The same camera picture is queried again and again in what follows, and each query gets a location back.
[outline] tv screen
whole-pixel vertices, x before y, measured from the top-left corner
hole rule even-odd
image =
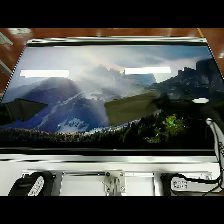
[[[175,106],[155,104],[162,96]],[[221,105],[224,86],[208,46],[26,47],[2,103],[15,99],[45,106],[1,125],[2,142],[213,149],[211,130],[192,110],[200,100]]]

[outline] wooden floor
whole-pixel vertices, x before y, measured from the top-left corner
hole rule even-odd
[[[9,29],[0,28],[13,45],[0,44],[0,60],[13,70],[26,41],[34,38],[76,36],[190,36],[207,38],[218,65],[224,74],[224,28],[31,28],[29,34],[11,34]],[[0,92],[8,77],[0,71]]]

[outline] metal mount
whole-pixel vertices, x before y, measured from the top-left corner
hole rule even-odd
[[[107,196],[124,196],[125,173],[122,170],[111,170],[105,172],[105,191]]]

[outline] screen bezel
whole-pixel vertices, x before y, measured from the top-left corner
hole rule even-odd
[[[77,38],[49,38],[29,40],[26,47],[55,47],[55,46],[86,46],[86,45],[182,45],[182,46],[207,46],[215,61],[217,69],[222,77],[221,70],[205,38],[192,37],[77,37]],[[10,80],[5,88],[2,99],[4,98]],[[213,156],[214,150],[211,149],[107,149],[74,147],[74,143],[49,143],[38,144],[23,142],[1,142],[0,154],[35,154],[35,155],[87,155],[87,156]]]

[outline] sky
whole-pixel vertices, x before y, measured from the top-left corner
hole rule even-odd
[[[196,62],[211,58],[206,46],[142,45],[142,46],[69,46],[27,47],[16,67],[9,88],[29,85],[44,78],[25,78],[21,70],[69,70],[69,78],[78,81],[97,79],[91,71],[104,65],[120,73],[125,68],[169,66],[171,73],[154,74],[157,82],[178,74],[184,67],[195,69]]]

